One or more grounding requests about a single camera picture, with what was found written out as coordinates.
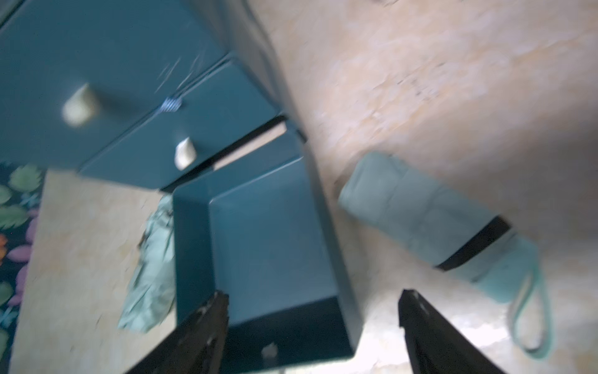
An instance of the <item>teal pouch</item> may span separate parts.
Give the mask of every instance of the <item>teal pouch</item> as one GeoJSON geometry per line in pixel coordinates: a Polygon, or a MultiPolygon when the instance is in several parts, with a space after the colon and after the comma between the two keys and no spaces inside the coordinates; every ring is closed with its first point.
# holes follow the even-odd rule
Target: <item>teal pouch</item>
{"type": "Polygon", "coordinates": [[[509,320],[513,341],[535,359],[548,355],[553,333],[538,249],[500,216],[379,152],[359,161],[338,202],[436,269],[471,283],[499,303],[515,300],[511,309],[518,312],[509,320]],[[543,302],[545,328],[540,346],[528,349],[520,343],[516,325],[535,290],[543,302]]]}

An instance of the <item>bag strap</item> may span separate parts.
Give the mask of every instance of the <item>bag strap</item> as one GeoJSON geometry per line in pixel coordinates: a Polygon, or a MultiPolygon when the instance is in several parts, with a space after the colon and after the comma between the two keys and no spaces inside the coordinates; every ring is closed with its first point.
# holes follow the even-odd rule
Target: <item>bag strap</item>
{"type": "Polygon", "coordinates": [[[542,276],[542,272],[538,265],[532,269],[527,281],[521,286],[519,295],[509,307],[507,326],[513,342],[530,358],[533,358],[534,360],[543,360],[548,356],[554,343],[553,320],[544,277],[542,276]],[[523,345],[519,340],[517,322],[521,317],[523,309],[525,309],[527,303],[531,299],[533,292],[536,290],[539,292],[540,303],[542,304],[542,337],[537,347],[529,348],[523,345]]]}

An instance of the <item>floral rug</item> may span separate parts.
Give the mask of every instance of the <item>floral rug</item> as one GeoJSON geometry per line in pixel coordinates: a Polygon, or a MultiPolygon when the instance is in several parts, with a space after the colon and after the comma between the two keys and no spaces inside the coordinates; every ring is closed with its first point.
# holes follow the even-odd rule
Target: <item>floral rug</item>
{"type": "Polygon", "coordinates": [[[0,162],[0,373],[8,373],[45,171],[0,162]]]}

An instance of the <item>drawer knob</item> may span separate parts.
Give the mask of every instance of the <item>drawer knob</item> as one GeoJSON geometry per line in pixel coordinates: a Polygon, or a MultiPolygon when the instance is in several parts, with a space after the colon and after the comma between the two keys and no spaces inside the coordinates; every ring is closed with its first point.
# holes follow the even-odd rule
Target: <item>drawer knob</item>
{"type": "Polygon", "coordinates": [[[185,169],[187,166],[192,164],[196,158],[197,152],[195,151],[195,147],[193,147],[191,138],[183,140],[176,146],[175,165],[177,169],[185,169]]]}
{"type": "Polygon", "coordinates": [[[62,118],[70,127],[80,127],[97,116],[100,111],[100,102],[86,83],[65,102],[62,107],[62,118]]]}

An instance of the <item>open drawer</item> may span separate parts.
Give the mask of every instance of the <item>open drawer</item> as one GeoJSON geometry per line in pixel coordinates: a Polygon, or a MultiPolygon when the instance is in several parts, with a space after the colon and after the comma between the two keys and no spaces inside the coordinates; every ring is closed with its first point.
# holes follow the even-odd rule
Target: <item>open drawer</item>
{"type": "Polygon", "coordinates": [[[221,373],[353,355],[362,320],[294,130],[179,186],[173,204],[178,321],[216,289],[230,296],[221,373]]]}

